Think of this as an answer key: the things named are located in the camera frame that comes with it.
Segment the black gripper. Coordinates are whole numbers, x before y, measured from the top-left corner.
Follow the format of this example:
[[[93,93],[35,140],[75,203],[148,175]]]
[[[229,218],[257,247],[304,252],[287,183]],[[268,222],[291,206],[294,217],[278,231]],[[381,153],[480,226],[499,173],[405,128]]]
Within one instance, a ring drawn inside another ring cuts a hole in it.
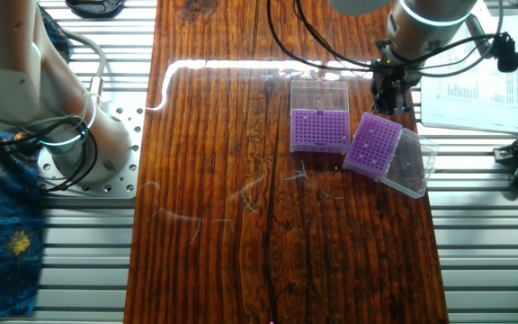
[[[375,113],[387,113],[389,102],[385,91],[393,91],[392,114],[400,115],[410,112],[408,91],[415,85],[413,63],[388,63],[386,60],[375,60],[371,63],[371,92],[373,96],[372,110]]]

